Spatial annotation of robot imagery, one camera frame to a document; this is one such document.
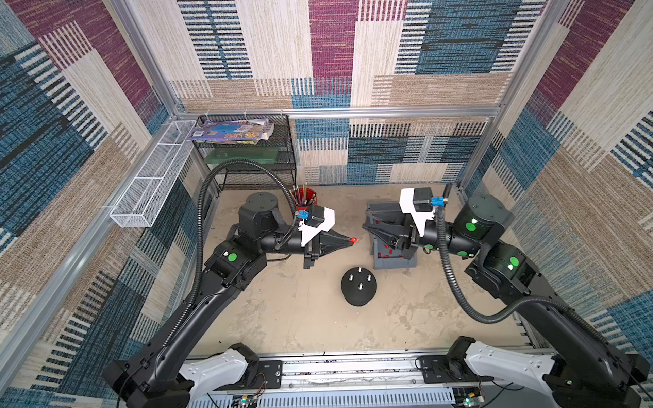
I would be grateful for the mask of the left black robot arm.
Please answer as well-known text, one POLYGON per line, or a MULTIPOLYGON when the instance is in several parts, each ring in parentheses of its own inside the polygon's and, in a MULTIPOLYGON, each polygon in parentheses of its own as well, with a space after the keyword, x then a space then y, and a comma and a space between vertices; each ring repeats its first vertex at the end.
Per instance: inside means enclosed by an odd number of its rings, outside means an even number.
POLYGON ((225 352, 190 363, 190 352, 221 312, 268 265, 271 254, 300 255, 304 268, 349 248, 355 238, 334 231, 335 212, 311 205, 296 227, 286 224, 278 199, 269 192, 250 195, 228 238, 200 263, 198 287, 146 345, 129 360, 115 360, 103 378, 129 407, 187 407, 216 389, 263 388, 265 378, 253 350, 236 343, 225 352))

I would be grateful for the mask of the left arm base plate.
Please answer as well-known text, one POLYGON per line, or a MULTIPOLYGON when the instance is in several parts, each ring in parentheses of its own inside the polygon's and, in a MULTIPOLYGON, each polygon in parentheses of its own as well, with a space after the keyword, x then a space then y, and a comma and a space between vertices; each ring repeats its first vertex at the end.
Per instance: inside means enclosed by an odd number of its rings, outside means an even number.
POLYGON ((255 365, 250 365, 238 382, 220 387, 219 390, 280 389, 282 374, 281 360, 260 360, 255 365))

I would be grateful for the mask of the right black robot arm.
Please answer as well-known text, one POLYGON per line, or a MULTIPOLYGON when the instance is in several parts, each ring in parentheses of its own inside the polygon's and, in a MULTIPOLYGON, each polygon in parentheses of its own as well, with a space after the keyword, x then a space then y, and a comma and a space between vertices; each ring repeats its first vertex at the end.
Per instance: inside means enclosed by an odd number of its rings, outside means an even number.
POLYGON ((649 362, 616 348, 569 306, 537 265, 503 241, 514 216, 492 195, 474 195, 454 221, 447 198, 428 188, 405 189, 397 202, 374 202, 365 229, 411 258, 437 252, 452 291, 474 321, 497 324, 519 315, 553 347, 550 355, 501 350, 462 336, 440 360, 420 362, 426 379, 498 379, 537 391, 560 407, 638 407, 649 362))

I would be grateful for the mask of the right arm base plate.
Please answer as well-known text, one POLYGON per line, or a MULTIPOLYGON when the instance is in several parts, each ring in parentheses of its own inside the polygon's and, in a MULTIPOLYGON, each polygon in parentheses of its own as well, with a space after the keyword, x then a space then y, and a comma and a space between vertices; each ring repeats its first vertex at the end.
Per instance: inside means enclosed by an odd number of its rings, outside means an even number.
POLYGON ((426 384, 477 383, 481 379, 464 360, 445 355, 422 355, 416 358, 415 365, 426 384))

